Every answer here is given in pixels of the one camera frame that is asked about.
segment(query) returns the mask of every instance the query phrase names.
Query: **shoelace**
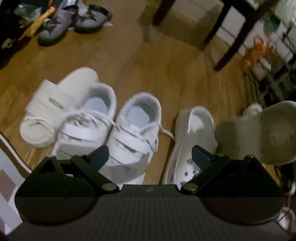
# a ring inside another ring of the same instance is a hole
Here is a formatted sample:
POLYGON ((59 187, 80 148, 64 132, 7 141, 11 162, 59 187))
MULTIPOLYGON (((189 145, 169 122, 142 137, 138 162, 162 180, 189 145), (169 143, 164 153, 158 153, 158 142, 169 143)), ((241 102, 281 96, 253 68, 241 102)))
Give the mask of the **shoelace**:
MULTIPOLYGON (((108 117, 107 115, 105 115, 105 114, 103 114, 101 112, 95 111, 95 110, 74 110, 74 111, 69 111, 66 114, 62 115, 62 121, 61 121, 60 126, 62 126, 70 117, 75 117, 76 118, 76 120, 74 120, 74 124, 76 124, 77 126, 79 126, 79 125, 87 126, 89 121, 92 121, 96 126, 98 126, 99 120, 97 118, 95 118, 94 115, 98 116, 98 117, 100 117, 102 119, 108 120, 113 126, 115 126, 117 129, 119 129, 118 126, 115 124, 115 122, 110 117, 108 117)), ((42 125, 42 122, 47 123, 48 125, 44 126, 44 127, 49 129, 53 135, 55 134, 55 130, 52 127, 52 125, 50 124, 49 121, 47 121, 47 120, 45 120, 43 118, 27 116, 27 117, 25 117, 24 122, 29 121, 29 120, 37 121, 36 124, 41 124, 41 125, 42 125)))
MULTIPOLYGON (((170 133, 168 130, 164 129, 161 125, 161 123, 157 123, 157 122, 153 122, 147 126, 144 126, 143 128, 140 128, 138 129, 137 131, 135 130, 131 130, 129 129, 128 127, 126 127, 125 125, 122 125, 121 128, 118 127, 118 125, 110 118, 108 117, 107 115, 101 113, 101 112, 98 112, 98 111, 95 111, 95 110, 74 110, 74 111, 69 111, 67 112, 65 115, 63 115, 63 121, 61 123, 61 125, 67 121, 70 117, 74 117, 76 118, 74 120, 74 124, 76 124, 77 126, 81 125, 81 126, 87 126, 88 123, 90 121, 92 121, 96 126, 98 126, 98 122, 99 120, 97 118, 94 117, 95 116, 98 116, 102 119, 106 119, 108 120, 117 130, 121 131, 121 130, 124 130, 125 132, 131 134, 132 136, 138 138, 139 140, 141 141, 146 141, 153 152, 157 152, 158 150, 158 144, 159 144, 159 139, 158 139, 158 136, 156 137, 156 142, 155 143, 152 143, 148 138, 144 137, 141 135, 141 133, 144 133, 145 131, 153 128, 153 127, 156 127, 156 126, 159 126, 160 130, 168 135, 169 137, 171 137, 173 140, 175 140, 175 137, 172 133, 170 133)), ((43 118, 37 118, 37 117, 26 117, 24 121, 27 121, 27 120, 36 120, 40 123, 40 121, 44 121, 48 124, 47 128, 49 128, 49 130, 54 134, 55 131, 52 127, 52 125, 45 119, 43 118)))
POLYGON ((93 122, 96 127, 98 127, 98 122, 100 122, 95 116, 106 119, 109 121, 113 126, 115 126, 117 129, 117 125, 109 116, 95 110, 74 110, 67 112, 64 117, 66 120, 68 120, 70 117, 74 117, 74 124, 77 126, 84 126, 87 127, 90 122, 93 122))
POLYGON ((165 129, 162 127, 162 125, 161 125, 160 123, 157 123, 157 122, 153 122, 153 123, 151 123, 151 124, 149 124, 149 125, 147 125, 147 126, 144 126, 143 128, 140 128, 140 129, 137 130, 137 131, 135 131, 135 130, 131 130, 131 129, 129 129, 128 127, 126 127, 126 126, 124 126, 124 125, 122 125, 121 128, 122 128, 122 130, 124 130, 125 132, 127 132, 127 133, 131 134, 132 136, 135 136, 136 138, 138 138, 140 141, 146 141, 146 142, 150 145, 152 151, 153 151, 153 152, 157 152, 157 150, 158 150, 158 142, 159 142, 159 140, 158 140, 158 136, 156 137, 156 142, 155 142, 155 143, 151 143, 151 141, 150 141, 148 138, 146 138, 146 137, 144 137, 144 136, 141 135, 141 133, 143 133, 143 132, 145 132, 145 131, 147 131, 147 130, 153 128, 153 127, 156 127, 156 126, 159 126, 160 130, 161 130, 164 134, 168 135, 168 136, 171 137, 173 140, 175 140, 174 135, 173 135, 172 133, 170 133, 168 130, 165 130, 165 129))

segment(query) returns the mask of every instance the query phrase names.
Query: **orange object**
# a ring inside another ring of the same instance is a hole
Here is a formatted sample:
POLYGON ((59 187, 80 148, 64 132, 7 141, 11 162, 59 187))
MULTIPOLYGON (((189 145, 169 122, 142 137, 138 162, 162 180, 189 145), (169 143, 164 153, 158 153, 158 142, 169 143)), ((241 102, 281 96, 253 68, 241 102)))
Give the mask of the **orange object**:
POLYGON ((267 47, 264 44, 264 40, 260 36, 258 37, 260 38, 260 41, 256 42, 256 36, 254 37, 254 47, 252 48, 250 54, 244 59, 247 67, 251 67, 253 64, 255 64, 263 57, 264 53, 266 52, 267 47))
POLYGON ((33 38, 37 30, 42 25, 43 21, 55 12, 55 7, 50 7, 44 14, 42 14, 37 20, 35 20, 21 35, 19 40, 24 37, 33 38))

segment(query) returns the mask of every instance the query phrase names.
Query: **dark shoe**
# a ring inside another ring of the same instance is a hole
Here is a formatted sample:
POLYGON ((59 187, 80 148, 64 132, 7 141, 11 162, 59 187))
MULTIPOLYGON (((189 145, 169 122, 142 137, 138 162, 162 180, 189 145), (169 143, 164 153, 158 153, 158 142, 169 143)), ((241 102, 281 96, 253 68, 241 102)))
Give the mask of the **dark shoe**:
POLYGON ((112 14, 108 9, 92 4, 83 16, 77 16, 74 29, 79 33, 93 33, 99 31, 111 18, 112 14))
POLYGON ((65 37, 68 28, 78 13, 78 7, 72 5, 64 9, 57 9, 38 35, 38 43, 42 46, 53 45, 65 37))

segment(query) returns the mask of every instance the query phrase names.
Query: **shoe insole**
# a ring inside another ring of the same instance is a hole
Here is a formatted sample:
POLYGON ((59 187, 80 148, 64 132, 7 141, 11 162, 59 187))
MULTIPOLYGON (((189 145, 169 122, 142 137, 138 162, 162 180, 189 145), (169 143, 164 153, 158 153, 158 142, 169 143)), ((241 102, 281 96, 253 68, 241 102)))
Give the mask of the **shoe insole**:
POLYGON ((127 113, 127 120, 130 124, 142 128, 149 124, 152 109, 149 106, 133 106, 127 113))
POLYGON ((205 124, 202 119, 197 115, 192 115, 190 118, 190 129, 193 131, 197 131, 199 129, 204 129, 205 124))
POLYGON ((84 109, 95 110, 108 115, 108 99, 106 97, 89 98, 83 105, 84 109))

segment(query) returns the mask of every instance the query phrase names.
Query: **white slide sandal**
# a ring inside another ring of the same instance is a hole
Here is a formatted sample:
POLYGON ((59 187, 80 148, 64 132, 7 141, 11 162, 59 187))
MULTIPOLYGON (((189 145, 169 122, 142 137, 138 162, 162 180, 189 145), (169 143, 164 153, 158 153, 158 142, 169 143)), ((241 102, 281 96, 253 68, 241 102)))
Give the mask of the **white slide sandal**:
POLYGON ((79 110, 67 113, 67 120, 52 150, 58 160, 88 155, 105 143, 116 112, 113 89, 103 83, 92 85, 79 110))
POLYGON ((20 125, 23 140, 34 147, 53 144, 63 123, 63 113, 84 98, 91 84, 99 81, 97 73, 86 67, 76 69, 57 85, 44 80, 26 107, 20 125))
POLYGON ((212 154, 216 151, 213 117, 202 106, 184 109, 176 119, 175 136, 175 147, 170 155, 162 184, 176 184, 180 189, 201 172, 200 167, 192 160, 192 147, 199 145, 212 154))
POLYGON ((218 151, 231 159, 255 156, 263 164, 283 165, 296 160, 296 103, 283 101, 262 112, 222 121, 215 136, 218 151))
POLYGON ((129 99, 120 110, 107 141, 109 160, 99 171, 120 188, 142 184, 146 169, 158 149, 161 106, 156 97, 142 92, 129 99))

